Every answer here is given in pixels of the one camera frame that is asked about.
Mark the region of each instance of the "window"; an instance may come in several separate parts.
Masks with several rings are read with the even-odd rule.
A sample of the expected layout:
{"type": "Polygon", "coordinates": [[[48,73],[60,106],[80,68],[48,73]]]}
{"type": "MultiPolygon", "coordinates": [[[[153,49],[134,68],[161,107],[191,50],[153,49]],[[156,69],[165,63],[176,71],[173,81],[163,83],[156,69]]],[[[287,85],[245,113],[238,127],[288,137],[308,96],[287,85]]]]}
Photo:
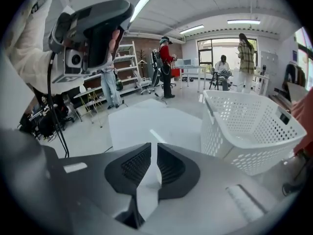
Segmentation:
{"type": "MultiPolygon", "coordinates": [[[[257,66],[257,41],[255,39],[248,39],[248,41],[254,47],[254,64],[257,66]]],[[[198,41],[199,64],[203,64],[204,66],[212,65],[214,67],[220,61],[221,55],[225,55],[231,70],[239,67],[238,44],[239,38],[219,38],[198,41]]]]}
{"type": "Polygon", "coordinates": [[[298,43],[298,66],[303,69],[306,79],[306,89],[313,85],[313,48],[305,28],[301,28],[295,33],[298,43]]]}

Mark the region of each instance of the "plastic basket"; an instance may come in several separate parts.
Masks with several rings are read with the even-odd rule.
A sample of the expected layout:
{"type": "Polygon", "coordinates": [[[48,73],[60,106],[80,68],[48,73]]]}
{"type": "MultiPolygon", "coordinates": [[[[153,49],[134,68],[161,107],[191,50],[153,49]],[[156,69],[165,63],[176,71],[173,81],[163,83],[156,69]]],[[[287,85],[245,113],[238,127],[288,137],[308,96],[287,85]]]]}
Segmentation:
{"type": "Polygon", "coordinates": [[[306,136],[288,112],[265,96],[204,91],[201,152],[248,175],[267,171],[306,136]]]}

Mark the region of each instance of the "man in red jacket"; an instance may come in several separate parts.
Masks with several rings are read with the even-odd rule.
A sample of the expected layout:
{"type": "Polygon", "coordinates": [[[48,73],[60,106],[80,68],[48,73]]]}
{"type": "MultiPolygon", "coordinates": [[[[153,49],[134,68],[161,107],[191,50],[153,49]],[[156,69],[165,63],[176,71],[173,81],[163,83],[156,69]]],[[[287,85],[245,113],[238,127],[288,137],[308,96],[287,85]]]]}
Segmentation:
{"type": "Polygon", "coordinates": [[[161,73],[163,76],[163,89],[165,98],[173,98],[171,90],[171,62],[177,60],[175,55],[170,56],[168,45],[172,42],[168,37],[162,37],[160,41],[159,52],[161,55],[163,66],[161,67],[161,73]]]}

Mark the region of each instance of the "ceiling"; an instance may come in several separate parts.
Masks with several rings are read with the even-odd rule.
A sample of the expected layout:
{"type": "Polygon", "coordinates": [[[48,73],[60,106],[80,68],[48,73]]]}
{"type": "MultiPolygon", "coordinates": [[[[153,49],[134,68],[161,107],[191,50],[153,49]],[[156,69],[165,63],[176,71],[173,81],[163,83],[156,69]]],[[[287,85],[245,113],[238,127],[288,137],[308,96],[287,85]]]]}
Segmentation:
{"type": "MultiPolygon", "coordinates": [[[[62,8],[74,10],[106,0],[53,0],[46,22],[46,36],[50,33],[62,8]]],[[[139,0],[128,0],[136,5],[139,0]]],[[[130,32],[152,33],[182,38],[179,32],[204,25],[204,28],[185,34],[186,39],[201,34],[251,30],[268,37],[284,40],[292,35],[300,24],[284,0],[150,0],[138,14],[130,32]],[[259,19],[259,25],[227,24],[231,19],[259,19]]]]}
{"type": "Polygon", "coordinates": [[[139,13],[130,31],[181,37],[180,31],[200,24],[204,28],[185,36],[250,28],[269,35],[272,32],[283,40],[300,27],[284,0],[151,0],[139,13]],[[261,23],[251,27],[249,24],[227,24],[231,19],[259,19],[261,23]]]}

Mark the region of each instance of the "camera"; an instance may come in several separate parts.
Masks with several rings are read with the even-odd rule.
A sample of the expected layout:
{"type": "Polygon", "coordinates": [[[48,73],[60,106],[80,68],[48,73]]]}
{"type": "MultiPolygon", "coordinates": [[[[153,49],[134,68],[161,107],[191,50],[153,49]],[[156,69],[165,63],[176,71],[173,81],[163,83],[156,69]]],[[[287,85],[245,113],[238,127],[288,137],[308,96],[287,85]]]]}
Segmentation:
{"type": "Polygon", "coordinates": [[[134,6],[126,0],[105,1],[78,11],[67,6],[48,39],[50,49],[57,54],[58,70],[63,71],[52,82],[73,81],[109,65],[109,56],[113,61],[133,12],[134,6]],[[109,53],[117,29],[120,34],[109,53]]]}
{"type": "Polygon", "coordinates": [[[82,53],[74,49],[67,49],[65,57],[66,57],[66,60],[65,60],[66,66],[70,68],[78,68],[78,69],[82,67],[82,64],[83,64],[82,53]]]}

